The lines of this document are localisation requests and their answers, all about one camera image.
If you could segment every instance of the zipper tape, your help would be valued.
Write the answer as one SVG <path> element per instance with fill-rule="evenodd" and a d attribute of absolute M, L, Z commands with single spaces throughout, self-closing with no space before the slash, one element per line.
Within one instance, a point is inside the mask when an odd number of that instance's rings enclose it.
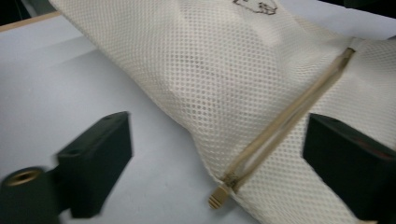
<path fill-rule="evenodd" d="M 297 122 L 308 112 L 312 105 L 341 77 L 354 52 L 354 49 L 348 48 L 336 57 L 323 75 L 293 103 L 285 108 L 230 164 L 225 172 L 225 176 L 221 179 L 224 184 L 217 188 L 209 198 L 209 204 L 212 208 L 220 208 L 228 198 L 231 190 L 237 193 L 260 164 L 271 155 Z M 264 151 L 257 156 L 241 175 L 237 175 L 235 173 L 236 169 L 245 160 L 251 158 L 263 145 L 265 145 Z"/>

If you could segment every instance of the white mesh fabric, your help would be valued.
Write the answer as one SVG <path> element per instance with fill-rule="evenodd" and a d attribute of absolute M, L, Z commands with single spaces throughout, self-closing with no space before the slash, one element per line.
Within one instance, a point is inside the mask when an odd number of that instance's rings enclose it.
<path fill-rule="evenodd" d="M 215 179 L 351 42 L 293 18 L 277 1 L 275 15 L 233 0 L 52 3 L 191 132 Z M 364 43 L 313 111 L 393 147 L 395 51 L 394 41 Z M 262 223 L 354 223 L 301 159 L 304 128 L 305 119 L 236 200 Z"/>

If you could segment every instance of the zipper pull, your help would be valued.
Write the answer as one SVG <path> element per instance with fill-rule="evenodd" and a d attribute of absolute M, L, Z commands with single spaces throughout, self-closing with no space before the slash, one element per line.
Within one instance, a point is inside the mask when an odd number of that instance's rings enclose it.
<path fill-rule="evenodd" d="M 233 190 L 237 182 L 238 176 L 229 174 L 224 177 L 224 184 L 218 186 L 216 190 L 210 195 L 209 206 L 213 209 L 221 208 L 225 201 L 230 197 L 230 192 Z"/>
<path fill-rule="evenodd" d="M 225 201 L 230 197 L 230 188 L 225 185 L 220 185 L 216 190 L 210 195 L 209 206 L 213 209 L 221 208 Z"/>

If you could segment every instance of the printed logo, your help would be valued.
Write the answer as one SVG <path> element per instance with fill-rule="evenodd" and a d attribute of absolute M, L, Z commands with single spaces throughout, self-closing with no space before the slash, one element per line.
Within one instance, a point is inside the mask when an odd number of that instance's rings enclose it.
<path fill-rule="evenodd" d="M 274 15 L 277 10 L 274 0 L 233 0 L 233 2 L 255 13 Z"/>

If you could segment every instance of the white table surface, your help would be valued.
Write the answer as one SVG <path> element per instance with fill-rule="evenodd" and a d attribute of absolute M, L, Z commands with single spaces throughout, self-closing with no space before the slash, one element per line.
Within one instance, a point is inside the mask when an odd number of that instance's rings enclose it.
<path fill-rule="evenodd" d="M 386 39 L 396 20 L 315 0 L 292 13 L 345 35 Z M 215 183 L 189 133 L 62 16 L 0 33 L 0 177 L 53 155 L 101 117 L 131 113 L 134 158 L 95 218 L 64 223 L 258 223 L 234 201 L 212 211 Z"/>

